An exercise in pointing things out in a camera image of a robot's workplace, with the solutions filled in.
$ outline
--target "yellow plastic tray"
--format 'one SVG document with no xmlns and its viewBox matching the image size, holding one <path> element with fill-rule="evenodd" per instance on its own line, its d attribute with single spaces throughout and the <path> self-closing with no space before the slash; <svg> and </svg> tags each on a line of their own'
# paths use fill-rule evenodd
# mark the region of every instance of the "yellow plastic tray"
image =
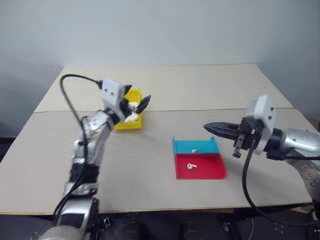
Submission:
<svg viewBox="0 0 320 240">
<path fill-rule="evenodd" d="M 124 97 L 128 99 L 129 103 L 137 102 L 138 104 L 140 104 L 142 100 L 140 89 L 130 89 Z M 123 122 L 115 126 L 116 130 L 129 130 L 129 129 L 141 129 L 141 128 L 142 128 L 142 113 L 139 114 L 139 117 L 136 121 Z"/>
</svg>

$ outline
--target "red tray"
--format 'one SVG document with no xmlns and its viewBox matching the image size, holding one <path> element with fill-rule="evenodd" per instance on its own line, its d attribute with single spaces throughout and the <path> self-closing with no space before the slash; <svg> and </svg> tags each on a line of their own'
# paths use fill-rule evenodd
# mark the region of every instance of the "red tray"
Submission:
<svg viewBox="0 0 320 240">
<path fill-rule="evenodd" d="M 174 160 L 176 179 L 224 179 L 227 176 L 224 162 L 218 153 L 177 153 Z M 197 167 L 188 169 L 188 164 Z"/>
</svg>

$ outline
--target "white object in yellow bin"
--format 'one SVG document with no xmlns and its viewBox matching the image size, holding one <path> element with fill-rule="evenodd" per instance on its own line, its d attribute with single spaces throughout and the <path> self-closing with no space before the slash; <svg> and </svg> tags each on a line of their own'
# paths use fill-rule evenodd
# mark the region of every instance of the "white object in yellow bin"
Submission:
<svg viewBox="0 0 320 240">
<path fill-rule="evenodd" d="M 133 107 L 138 107 L 138 103 L 136 101 L 133 101 L 133 102 L 129 102 L 129 105 L 133 106 Z M 138 120 L 138 117 L 139 115 L 136 114 L 135 112 L 131 113 L 131 115 L 129 115 L 125 120 L 124 122 L 127 123 L 127 122 L 134 122 L 134 121 L 137 121 Z"/>
</svg>

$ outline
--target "black cable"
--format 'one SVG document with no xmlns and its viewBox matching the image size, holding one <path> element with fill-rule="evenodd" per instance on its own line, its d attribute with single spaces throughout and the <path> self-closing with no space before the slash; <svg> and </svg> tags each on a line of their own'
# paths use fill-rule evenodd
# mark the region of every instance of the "black cable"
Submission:
<svg viewBox="0 0 320 240">
<path fill-rule="evenodd" d="M 67 95 L 66 90 L 64 88 L 64 80 L 66 78 L 68 78 L 68 77 L 77 77 L 77 78 L 85 79 L 85 80 L 88 80 L 88 81 L 96 83 L 98 86 L 100 86 L 100 84 L 101 84 L 100 81 L 96 81 L 96 80 L 93 80 L 93 79 L 91 79 L 89 77 L 81 76 L 81 75 L 77 75 L 77 74 L 65 74 L 60 78 L 60 88 L 61 88 L 62 94 L 63 94 L 66 102 L 68 103 L 68 105 L 69 105 L 69 107 L 70 107 L 75 119 L 77 120 L 77 122 L 80 125 L 80 128 L 82 130 L 82 134 L 83 134 L 82 144 L 83 144 L 84 163 L 82 164 L 82 169 L 80 171 L 80 174 L 76 178 L 73 186 L 71 187 L 69 192 L 66 195 L 64 195 L 64 197 L 60 200 L 60 202 L 58 203 L 58 205 L 56 206 L 56 208 L 54 210 L 54 213 L 53 213 L 55 215 L 54 221 L 53 221 L 54 225 L 57 224 L 57 221 L 58 221 L 58 218 L 60 216 L 60 213 L 61 213 L 64 205 L 66 204 L 66 202 L 70 198 L 72 192 L 81 185 L 81 183 L 82 183 L 82 181 L 84 179 L 84 173 L 85 173 L 85 169 L 86 169 L 86 162 L 87 162 L 87 158 L 88 158 L 88 140 L 87 140 L 84 124 L 83 124 L 83 120 L 84 120 L 85 117 L 83 117 L 82 120 L 80 120 L 80 118 L 79 118 L 74 106 L 72 105 L 71 101 L 68 98 L 68 95 Z"/>
<path fill-rule="evenodd" d="M 320 220 L 316 220 L 316 221 L 283 221 L 283 220 L 278 220 L 278 219 L 271 217 L 270 215 L 268 215 L 264 211 L 260 210 L 254 204 L 254 202 L 252 201 L 252 199 L 249 196 L 248 189 L 247 189 L 247 172 L 248 172 L 249 163 L 250 163 L 252 154 L 255 150 L 255 144 L 256 144 L 256 139 L 253 139 L 251 146 L 250 146 L 250 149 L 249 149 L 249 152 L 248 152 L 248 155 L 246 156 L 245 163 L 243 166 L 243 171 L 242 171 L 242 188 L 243 188 L 245 198 L 248 201 L 248 203 L 250 204 L 250 206 L 253 207 L 263 217 L 265 217 L 275 223 L 278 223 L 278 224 L 283 224 L 283 225 L 288 225 L 288 226 L 296 226 L 296 227 L 306 227 L 306 226 L 319 225 Z"/>
</svg>

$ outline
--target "beige table surface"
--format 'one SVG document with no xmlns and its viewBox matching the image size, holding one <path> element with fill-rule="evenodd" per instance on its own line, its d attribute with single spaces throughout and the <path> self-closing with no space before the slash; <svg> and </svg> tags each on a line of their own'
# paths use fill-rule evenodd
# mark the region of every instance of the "beige table surface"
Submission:
<svg viewBox="0 0 320 240">
<path fill-rule="evenodd" d="M 217 137 L 227 171 L 223 180 L 177 180 L 172 138 L 208 140 L 209 122 L 240 122 L 243 110 L 155 111 L 143 116 L 144 127 L 114 131 L 105 144 L 97 197 L 100 210 L 147 210 L 248 207 L 241 186 L 244 164 L 232 157 L 233 142 Z M 275 126 L 313 130 L 295 109 L 277 113 Z M 70 112 L 32 115 L 0 167 L 0 212 L 52 213 L 71 169 L 78 126 Z M 259 206 L 310 202 L 298 172 L 282 161 L 255 155 L 248 189 Z"/>
<path fill-rule="evenodd" d="M 278 108 L 275 126 L 313 127 L 255 64 L 218 66 L 67 66 L 60 75 L 112 77 L 151 94 L 143 129 L 114 131 L 105 144 L 98 178 L 100 210 L 130 212 L 249 206 L 241 174 L 246 153 L 232 157 L 233 142 L 216 138 L 228 176 L 224 180 L 177 180 L 172 138 L 208 140 L 209 122 L 239 123 L 251 97 L 269 94 Z M 59 77 L 0 165 L 0 213 L 52 213 L 71 169 L 79 128 L 59 89 Z M 82 115 L 102 108 L 97 87 L 66 81 Z M 248 188 L 257 205 L 310 202 L 299 174 L 288 164 L 254 156 Z"/>
</svg>

